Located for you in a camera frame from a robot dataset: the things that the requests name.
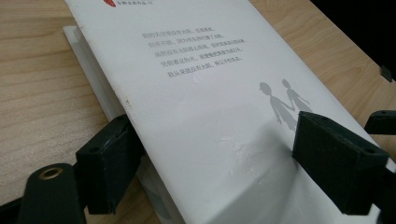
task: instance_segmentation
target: wooden surface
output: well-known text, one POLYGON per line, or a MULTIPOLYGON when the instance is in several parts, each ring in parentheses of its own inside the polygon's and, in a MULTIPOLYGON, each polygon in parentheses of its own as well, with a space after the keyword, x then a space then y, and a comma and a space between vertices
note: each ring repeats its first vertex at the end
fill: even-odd
MULTIPOLYGON (((308 0, 251 0, 353 117, 364 125, 396 109, 396 86, 308 0)), ((0 204, 23 194, 30 173, 74 153, 105 115, 62 27, 76 24, 62 0, 0 1, 0 204)), ((391 150, 395 138, 374 136, 391 150)), ((159 223, 134 180, 115 216, 89 223, 159 223)))

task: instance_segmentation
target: booklet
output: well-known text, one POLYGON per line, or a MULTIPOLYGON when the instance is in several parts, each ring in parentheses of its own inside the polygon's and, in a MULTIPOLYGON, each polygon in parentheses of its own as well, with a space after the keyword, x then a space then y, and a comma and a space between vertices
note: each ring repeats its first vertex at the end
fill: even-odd
POLYGON ((107 117, 134 125, 172 222, 375 223, 375 206, 341 214, 291 157, 299 111, 374 141, 249 1, 66 3, 81 65, 107 117))

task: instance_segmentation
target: wooden table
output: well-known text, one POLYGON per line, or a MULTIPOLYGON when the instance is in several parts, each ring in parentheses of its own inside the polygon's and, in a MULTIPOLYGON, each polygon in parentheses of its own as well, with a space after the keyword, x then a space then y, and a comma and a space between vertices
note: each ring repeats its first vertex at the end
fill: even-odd
MULTIPOLYGON (((251 0, 360 125, 396 109, 396 87, 308 0, 251 0)), ((75 162, 106 117, 62 27, 76 24, 62 0, 0 2, 0 204, 22 196, 30 173, 75 162)), ((375 136, 384 149, 395 138, 375 136)), ((135 179, 115 216, 89 223, 159 223, 135 179)))

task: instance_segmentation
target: brass insert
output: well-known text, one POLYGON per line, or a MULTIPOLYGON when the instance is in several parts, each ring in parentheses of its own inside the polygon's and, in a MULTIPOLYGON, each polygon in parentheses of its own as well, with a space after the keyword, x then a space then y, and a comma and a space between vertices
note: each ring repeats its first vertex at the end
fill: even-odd
POLYGON ((61 174, 63 170, 64 169, 59 167, 49 168, 48 170, 43 171, 38 178, 42 180, 49 180, 61 174))

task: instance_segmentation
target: child silhouette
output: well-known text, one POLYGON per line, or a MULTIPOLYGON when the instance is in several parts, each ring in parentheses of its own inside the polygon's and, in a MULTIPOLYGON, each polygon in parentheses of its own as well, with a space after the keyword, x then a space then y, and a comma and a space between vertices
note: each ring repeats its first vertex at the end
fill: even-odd
POLYGON ((265 95, 270 96, 271 107, 274 110, 277 121, 280 124, 282 123, 282 120, 285 121, 286 124, 288 125, 289 129, 296 132, 297 121, 294 119, 294 117, 289 112, 289 110, 294 111, 294 108, 287 105, 283 101, 279 100, 277 97, 273 96, 271 87, 267 83, 261 82, 260 90, 262 92, 264 92, 265 95))
POLYGON ((312 110, 311 108, 309 108, 309 106, 307 106, 304 102, 306 102, 307 104, 309 104, 308 101, 306 101, 305 99, 303 99, 296 91, 294 91, 289 82, 286 79, 282 80, 283 86, 285 86, 288 90, 286 91, 286 93, 289 96, 289 100, 291 102, 291 106, 292 108, 294 108, 294 104, 293 102, 296 104, 297 108, 300 111, 306 111, 306 112, 311 112, 312 110))

